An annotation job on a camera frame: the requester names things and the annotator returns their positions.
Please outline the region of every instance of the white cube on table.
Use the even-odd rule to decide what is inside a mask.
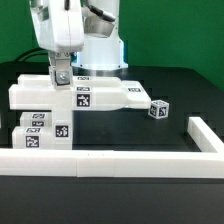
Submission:
[[[155,100],[151,102],[149,109],[149,116],[156,119],[166,118],[169,113],[169,103],[162,100]]]

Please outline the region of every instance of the black tabletop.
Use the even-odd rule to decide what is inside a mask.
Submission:
[[[1,147],[11,147],[11,132],[21,114],[10,111],[8,88],[22,73],[47,72],[45,63],[0,64]],[[202,117],[223,139],[224,94],[197,72],[130,67],[114,74],[140,81],[152,100],[168,102],[169,117],[155,120],[146,110],[131,109],[74,112],[75,149],[199,151],[186,132],[189,116]],[[223,180],[0,177],[0,186],[4,224],[222,224],[224,220]]]

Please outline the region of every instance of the white block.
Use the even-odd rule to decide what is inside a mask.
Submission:
[[[224,144],[200,117],[190,117],[188,133],[202,152],[224,152]]]
[[[144,88],[136,81],[122,81],[127,95],[127,107],[133,109],[149,109],[151,99]]]
[[[23,112],[20,117],[20,126],[23,127],[51,127],[50,112]]]
[[[52,129],[49,127],[16,127],[12,140],[14,149],[54,149]]]
[[[18,85],[22,86],[51,86],[49,75],[20,75]]]
[[[162,100],[154,100],[149,109],[149,116],[155,119],[167,118],[169,114],[169,103]]]
[[[117,77],[73,76],[73,84],[90,87],[121,87],[121,80]],[[50,86],[49,75],[20,75],[18,85],[23,86]]]
[[[0,175],[76,177],[73,151],[0,149]]]

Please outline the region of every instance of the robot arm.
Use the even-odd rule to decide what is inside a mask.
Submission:
[[[30,0],[38,44],[57,53],[79,52],[84,45],[80,0]]]

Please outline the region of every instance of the green wall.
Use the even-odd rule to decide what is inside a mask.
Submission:
[[[0,25],[0,62],[37,46],[28,0],[1,0]],[[192,68],[224,90],[223,0],[121,0],[120,36],[129,65]]]

